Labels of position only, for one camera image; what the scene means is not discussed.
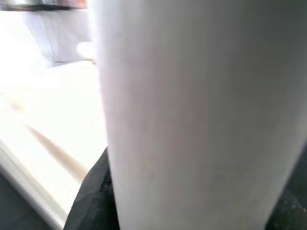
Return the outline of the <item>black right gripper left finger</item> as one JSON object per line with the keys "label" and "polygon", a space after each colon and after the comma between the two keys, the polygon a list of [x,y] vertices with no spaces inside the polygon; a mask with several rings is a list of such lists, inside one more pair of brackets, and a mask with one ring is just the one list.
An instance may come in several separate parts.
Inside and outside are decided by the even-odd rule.
{"label": "black right gripper left finger", "polygon": [[67,230],[120,230],[107,149],[81,184]]}

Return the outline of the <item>white plastic table leg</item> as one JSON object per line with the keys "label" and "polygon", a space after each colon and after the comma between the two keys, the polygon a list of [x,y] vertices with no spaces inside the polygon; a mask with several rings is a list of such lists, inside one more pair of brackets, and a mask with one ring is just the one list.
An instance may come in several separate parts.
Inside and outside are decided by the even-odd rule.
{"label": "white plastic table leg", "polygon": [[307,141],[307,0],[95,0],[121,230],[263,230]]}

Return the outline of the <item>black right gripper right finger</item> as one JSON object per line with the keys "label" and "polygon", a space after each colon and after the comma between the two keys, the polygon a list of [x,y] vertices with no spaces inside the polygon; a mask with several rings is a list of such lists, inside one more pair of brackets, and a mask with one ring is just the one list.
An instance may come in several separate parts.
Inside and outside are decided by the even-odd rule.
{"label": "black right gripper right finger", "polygon": [[268,230],[307,230],[307,207],[286,190],[268,220]]}

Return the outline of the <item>white plastic table top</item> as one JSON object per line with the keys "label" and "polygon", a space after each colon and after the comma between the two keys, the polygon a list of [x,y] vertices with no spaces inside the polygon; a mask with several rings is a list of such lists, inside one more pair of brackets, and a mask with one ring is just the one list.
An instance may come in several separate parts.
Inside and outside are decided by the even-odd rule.
{"label": "white plastic table top", "polygon": [[107,146],[98,69],[79,61],[0,78],[0,171],[62,230]]}

